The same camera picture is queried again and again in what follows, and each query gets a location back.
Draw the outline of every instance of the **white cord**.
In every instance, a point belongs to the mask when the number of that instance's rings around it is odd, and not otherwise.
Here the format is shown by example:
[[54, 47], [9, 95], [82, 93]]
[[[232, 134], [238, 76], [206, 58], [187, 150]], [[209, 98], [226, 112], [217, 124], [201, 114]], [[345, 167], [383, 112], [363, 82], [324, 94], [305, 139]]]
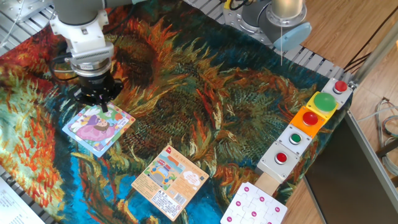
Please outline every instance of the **white cord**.
[[282, 66], [282, 61], [284, 59], [284, 39], [282, 38], [282, 36], [282, 27], [280, 27], [280, 66]]
[[11, 32], [12, 32], [14, 26], [15, 26], [15, 25], [17, 24], [17, 22], [18, 22], [19, 16], [21, 16], [22, 9], [24, 8], [24, 3], [25, 3], [25, 0], [22, 0], [21, 9], [19, 10], [17, 19], [14, 21], [14, 24], [11, 26], [11, 29], [10, 29], [10, 31], [8, 32], [8, 34], [5, 36], [4, 40], [1, 42], [1, 44], [0, 44], [0, 49], [2, 49], [2, 48], [8, 43], [8, 38], [10, 37]]
[[365, 117], [365, 118], [359, 119], [358, 122], [364, 121], [364, 120], [366, 120], [366, 119], [369, 119], [369, 118], [373, 117], [373, 116], [376, 115], [376, 114], [379, 114], [379, 113], [381, 113], [381, 112], [385, 112], [385, 111], [388, 111], [388, 110], [392, 110], [392, 109], [398, 109], [398, 106], [391, 106], [391, 107], [389, 107], [389, 108], [385, 108], [385, 109], [383, 109], [383, 110], [379, 110], [379, 111], [377, 111], [377, 112], [375, 112], [375, 113], [373, 113], [373, 114], [370, 114], [369, 116], [367, 116], [367, 117]]
[[[388, 103], [387, 100], [382, 100], [379, 102], [379, 104], [376, 107], [376, 112], [380, 112], [380, 107], [384, 104]], [[383, 130], [382, 130], [382, 123], [380, 121], [379, 113], [376, 114], [376, 123], [377, 123], [377, 130], [379, 134], [379, 145], [380, 148], [384, 147], [388, 143], [390, 143], [392, 140], [394, 140], [394, 137], [391, 137], [387, 139], [385, 142], [383, 142]], [[382, 157], [383, 164], [385, 165], [386, 169], [390, 171], [391, 174], [394, 174], [395, 176], [398, 176], [398, 166], [395, 165], [391, 160], [390, 157], [388, 156], [389, 153], [386, 154], [386, 156]]]
[[55, 8], [53, 8], [53, 11], [52, 11], [52, 14], [51, 14], [51, 16], [50, 16], [50, 19], [49, 19], [49, 21], [47, 22], [47, 24], [46, 24], [44, 27], [46, 27], [46, 26], [48, 26], [48, 25], [50, 24], [50, 21], [51, 21], [52, 18], [54, 17], [54, 14], [55, 14]]

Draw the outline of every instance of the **red button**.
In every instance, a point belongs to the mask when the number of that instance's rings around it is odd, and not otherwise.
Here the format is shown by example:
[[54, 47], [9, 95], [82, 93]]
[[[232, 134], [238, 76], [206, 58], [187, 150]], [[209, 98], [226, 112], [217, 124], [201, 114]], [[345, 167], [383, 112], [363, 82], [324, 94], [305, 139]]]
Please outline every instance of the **red button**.
[[275, 160], [278, 164], [284, 164], [287, 160], [287, 156], [284, 153], [278, 153], [275, 157]]
[[318, 116], [314, 112], [306, 112], [303, 115], [304, 124], [308, 126], [313, 126], [318, 123]]
[[347, 84], [343, 81], [337, 81], [333, 90], [340, 94], [347, 90]]

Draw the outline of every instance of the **cartoon illustration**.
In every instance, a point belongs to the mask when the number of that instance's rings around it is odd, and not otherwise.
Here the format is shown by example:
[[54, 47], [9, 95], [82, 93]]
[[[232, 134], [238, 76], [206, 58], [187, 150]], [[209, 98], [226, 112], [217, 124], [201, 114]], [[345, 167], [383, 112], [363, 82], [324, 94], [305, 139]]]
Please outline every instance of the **cartoon illustration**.
[[102, 156], [134, 121], [110, 103], [106, 113], [98, 106], [86, 107], [62, 130], [96, 156]]
[[116, 132], [115, 126], [111, 126], [105, 119], [93, 115], [79, 130], [76, 135], [83, 140], [102, 141], [114, 136]]
[[167, 190], [185, 167], [167, 153], [160, 153], [158, 158], [144, 173], [164, 190]]

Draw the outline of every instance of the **card with cartoon girl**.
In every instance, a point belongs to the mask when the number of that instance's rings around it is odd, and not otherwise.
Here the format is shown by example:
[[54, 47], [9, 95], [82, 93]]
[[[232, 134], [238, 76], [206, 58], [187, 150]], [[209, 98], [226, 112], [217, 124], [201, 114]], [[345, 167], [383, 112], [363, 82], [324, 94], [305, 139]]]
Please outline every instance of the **card with cartoon girl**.
[[100, 106], [87, 106], [62, 131], [101, 157], [133, 122], [135, 119], [131, 115], [108, 103], [106, 113]]

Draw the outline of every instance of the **van gogh sunflower tapestry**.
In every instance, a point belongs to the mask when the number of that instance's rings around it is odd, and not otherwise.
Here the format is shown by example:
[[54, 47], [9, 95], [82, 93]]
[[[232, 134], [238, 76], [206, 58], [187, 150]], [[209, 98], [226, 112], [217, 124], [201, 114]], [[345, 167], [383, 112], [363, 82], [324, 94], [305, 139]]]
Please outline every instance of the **van gogh sunflower tapestry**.
[[[116, 27], [129, 7], [110, 15]], [[0, 165], [59, 223], [169, 223], [131, 183], [170, 144], [210, 178], [176, 223], [219, 223], [243, 182], [294, 114], [328, 79], [294, 64], [183, 1], [139, 4], [115, 43], [113, 103], [136, 118], [102, 156], [62, 132], [84, 108], [78, 80], [48, 64], [64, 41], [49, 27], [0, 58]], [[275, 192], [285, 203], [349, 105], [312, 141]]]

